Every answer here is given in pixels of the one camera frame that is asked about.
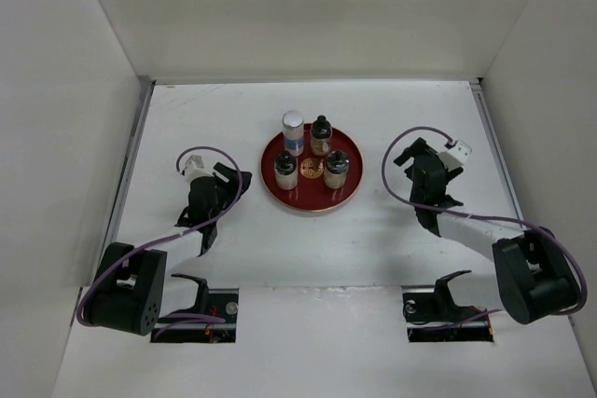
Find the white condiment bottle black cap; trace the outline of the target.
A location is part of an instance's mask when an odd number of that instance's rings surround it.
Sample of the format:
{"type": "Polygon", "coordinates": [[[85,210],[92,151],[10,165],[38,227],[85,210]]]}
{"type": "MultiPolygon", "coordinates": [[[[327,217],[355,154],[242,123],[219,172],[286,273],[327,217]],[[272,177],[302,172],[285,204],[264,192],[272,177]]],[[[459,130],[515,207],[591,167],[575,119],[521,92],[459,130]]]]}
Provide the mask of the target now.
{"type": "Polygon", "coordinates": [[[298,161],[289,151],[282,151],[274,160],[276,184],[284,191],[298,185],[298,161]]]}

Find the blue label spice jar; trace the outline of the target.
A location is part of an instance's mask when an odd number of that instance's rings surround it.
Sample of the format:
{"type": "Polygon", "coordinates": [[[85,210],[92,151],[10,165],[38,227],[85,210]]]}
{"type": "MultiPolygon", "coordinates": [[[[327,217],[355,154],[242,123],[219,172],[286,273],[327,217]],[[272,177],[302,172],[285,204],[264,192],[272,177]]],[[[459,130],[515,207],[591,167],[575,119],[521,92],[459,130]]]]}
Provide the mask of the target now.
{"type": "Polygon", "coordinates": [[[296,110],[290,110],[282,116],[283,139],[285,150],[298,157],[304,150],[304,119],[296,110]]]}

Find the brown condiment bottle black cap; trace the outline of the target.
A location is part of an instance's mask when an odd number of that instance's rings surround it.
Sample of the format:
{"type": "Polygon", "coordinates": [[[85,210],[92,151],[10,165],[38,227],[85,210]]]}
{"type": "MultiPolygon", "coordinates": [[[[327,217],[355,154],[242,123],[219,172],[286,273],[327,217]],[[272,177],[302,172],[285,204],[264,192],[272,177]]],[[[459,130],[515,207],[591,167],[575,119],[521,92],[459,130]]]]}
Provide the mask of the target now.
{"type": "Polygon", "coordinates": [[[310,128],[310,146],[312,152],[318,156],[326,156],[331,150],[333,128],[324,115],[320,115],[310,128]]]}

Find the clear bottle black stopper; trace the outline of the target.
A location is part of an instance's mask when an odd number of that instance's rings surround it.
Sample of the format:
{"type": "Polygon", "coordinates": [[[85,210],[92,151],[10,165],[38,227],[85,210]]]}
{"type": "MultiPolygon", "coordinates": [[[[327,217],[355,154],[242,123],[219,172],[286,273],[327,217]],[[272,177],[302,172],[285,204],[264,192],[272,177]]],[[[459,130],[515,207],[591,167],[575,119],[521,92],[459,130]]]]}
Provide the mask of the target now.
{"type": "Polygon", "coordinates": [[[349,156],[342,150],[327,154],[324,169],[324,182],[331,189],[343,188],[350,167],[349,156]]]}

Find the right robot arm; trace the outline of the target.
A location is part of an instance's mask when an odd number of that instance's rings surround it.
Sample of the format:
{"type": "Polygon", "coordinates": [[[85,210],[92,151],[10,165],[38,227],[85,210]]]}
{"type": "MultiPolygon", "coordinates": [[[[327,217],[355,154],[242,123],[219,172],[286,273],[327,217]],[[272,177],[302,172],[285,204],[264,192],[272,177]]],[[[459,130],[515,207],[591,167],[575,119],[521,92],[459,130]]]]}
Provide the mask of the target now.
{"type": "Polygon", "coordinates": [[[549,230],[514,218],[475,219],[447,193],[470,153],[462,142],[438,152],[418,138],[394,160],[399,167],[408,166],[411,188],[404,202],[414,208],[421,227],[492,260],[501,308],[517,323],[533,323],[584,304],[578,266],[549,230]]]}

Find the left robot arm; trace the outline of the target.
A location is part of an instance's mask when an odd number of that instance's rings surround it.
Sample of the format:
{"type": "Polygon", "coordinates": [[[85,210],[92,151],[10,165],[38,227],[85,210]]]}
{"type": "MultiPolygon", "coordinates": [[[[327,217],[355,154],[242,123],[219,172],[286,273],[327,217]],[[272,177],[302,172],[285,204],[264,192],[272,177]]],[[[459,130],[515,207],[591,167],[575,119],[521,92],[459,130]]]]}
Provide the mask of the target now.
{"type": "Polygon", "coordinates": [[[183,273],[182,265],[210,251],[219,216],[248,190],[253,174],[220,162],[210,172],[188,165],[183,174],[187,206],[174,224],[177,231],[139,247],[110,243],[77,308],[78,323],[145,336],[163,319],[216,321],[207,316],[207,281],[183,273]]]}

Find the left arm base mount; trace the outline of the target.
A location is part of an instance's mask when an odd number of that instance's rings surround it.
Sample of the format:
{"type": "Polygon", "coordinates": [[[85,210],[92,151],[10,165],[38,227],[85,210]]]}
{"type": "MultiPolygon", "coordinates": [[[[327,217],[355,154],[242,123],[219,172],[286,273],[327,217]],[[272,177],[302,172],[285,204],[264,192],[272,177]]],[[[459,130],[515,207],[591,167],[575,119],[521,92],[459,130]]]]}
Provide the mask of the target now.
{"type": "Polygon", "coordinates": [[[227,344],[237,336],[240,291],[175,274],[164,284],[160,318],[150,333],[158,344],[227,344]]]}

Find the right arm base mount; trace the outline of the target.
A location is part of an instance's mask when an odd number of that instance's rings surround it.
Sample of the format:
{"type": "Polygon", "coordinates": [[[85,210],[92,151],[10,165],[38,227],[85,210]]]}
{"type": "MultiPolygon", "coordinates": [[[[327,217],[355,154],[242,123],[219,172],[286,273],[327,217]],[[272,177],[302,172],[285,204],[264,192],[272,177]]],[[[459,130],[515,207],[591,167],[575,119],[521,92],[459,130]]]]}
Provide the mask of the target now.
{"type": "Polygon", "coordinates": [[[440,277],[431,286],[402,288],[402,313],[410,343],[490,342],[492,311],[473,305],[458,305],[449,282],[467,275],[459,270],[440,277]]]}

